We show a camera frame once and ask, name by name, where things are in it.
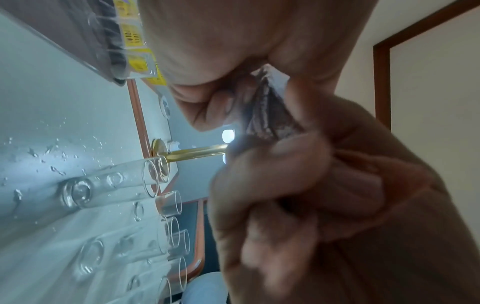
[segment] yellow label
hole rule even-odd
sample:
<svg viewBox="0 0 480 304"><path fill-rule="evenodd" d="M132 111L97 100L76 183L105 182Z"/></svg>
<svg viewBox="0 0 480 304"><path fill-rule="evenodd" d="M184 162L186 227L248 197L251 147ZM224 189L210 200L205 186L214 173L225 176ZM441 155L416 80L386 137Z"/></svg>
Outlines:
<svg viewBox="0 0 480 304"><path fill-rule="evenodd" d="M127 47L143 47L144 38L142 32L137 26L130 24L120 24L123 39Z"/></svg>
<svg viewBox="0 0 480 304"><path fill-rule="evenodd" d="M138 73L145 73L150 71L149 65L144 57L138 55L128 55L128 63L132 69Z"/></svg>
<svg viewBox="0 0 480 304"><path fill-rule="evenodd" d="M139 17L139 9L134 1L128 0L113 0L116 11L120 17Z"/></svg>
<svg viewBox="0 0 480 304"><path fill-rule="evenodd" d="M155 62L155 64L156 64L156 72L157 72L158 76L157 77L149 77L146 80L148 82L150 82L151 84L156 85L156 86L166 86L167 81L165 80L164 76L160 72L159 64L156 63L156 62Z"/></svg>

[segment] gold metal rod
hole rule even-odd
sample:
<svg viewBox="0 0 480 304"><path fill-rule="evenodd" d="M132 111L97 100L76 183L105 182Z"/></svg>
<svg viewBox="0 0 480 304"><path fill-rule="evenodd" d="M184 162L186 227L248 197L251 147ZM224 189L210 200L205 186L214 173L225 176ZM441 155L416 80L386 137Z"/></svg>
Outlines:
<svg viewBox="0 0 480 304"><path fill-rule="evenodd" d="M168 153L160 153L160 154L165 156L167 161L171 163L176 161L183 161L183 160L225 154L228 146L229 146L228 144L213 145L209 147L185 149L185 150L173 151Z"/></svg>

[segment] ceiling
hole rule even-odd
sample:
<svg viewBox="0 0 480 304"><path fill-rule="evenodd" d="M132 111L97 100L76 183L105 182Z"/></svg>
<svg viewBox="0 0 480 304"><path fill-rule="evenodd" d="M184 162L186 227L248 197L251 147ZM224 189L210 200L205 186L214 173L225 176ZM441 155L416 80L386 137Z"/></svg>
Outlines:
<svg viewBox="0 0 480 304"><path fill-rule="evenodd" d="M455 0L380 0L360 40L376 44Z"/></svg>

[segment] skin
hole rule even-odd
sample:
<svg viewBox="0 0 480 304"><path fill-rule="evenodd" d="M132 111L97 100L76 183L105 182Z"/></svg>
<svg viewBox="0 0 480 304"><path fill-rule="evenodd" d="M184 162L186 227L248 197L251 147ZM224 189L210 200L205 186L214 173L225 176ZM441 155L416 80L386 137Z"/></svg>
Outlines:
<svg viewBox="0 0 480 304"><path fill-rule="evenodd" d="M140 0L170 91L205 131L236 120L270 63L333 93L377 0Z"/></svg>
<svg viewBox="0 0 480 304"><path fill-rule="evenodd" d="M256 270L242 264L249 212L283 197L301 201L324 177L329 149L394 157L432 170L362 107L326 95L312 82L290 80L285 103L307 135L277 143L238 139L211 185L208 215L232 303L480 302L479 251L434 171L434 187L383 226L321 244L290 294L273 294Z"/></svg>

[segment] light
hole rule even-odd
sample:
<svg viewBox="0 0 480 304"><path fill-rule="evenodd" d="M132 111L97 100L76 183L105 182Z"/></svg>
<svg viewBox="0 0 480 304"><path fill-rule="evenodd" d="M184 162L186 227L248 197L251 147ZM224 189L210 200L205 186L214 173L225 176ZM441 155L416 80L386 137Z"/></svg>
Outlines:
<svg viewBox="0 0 480 304"><path fill-rule="evenodd" d="M224 130L221 134L223 141L227 144L231 143L235 139L235 130L228 129Z"/></svg>

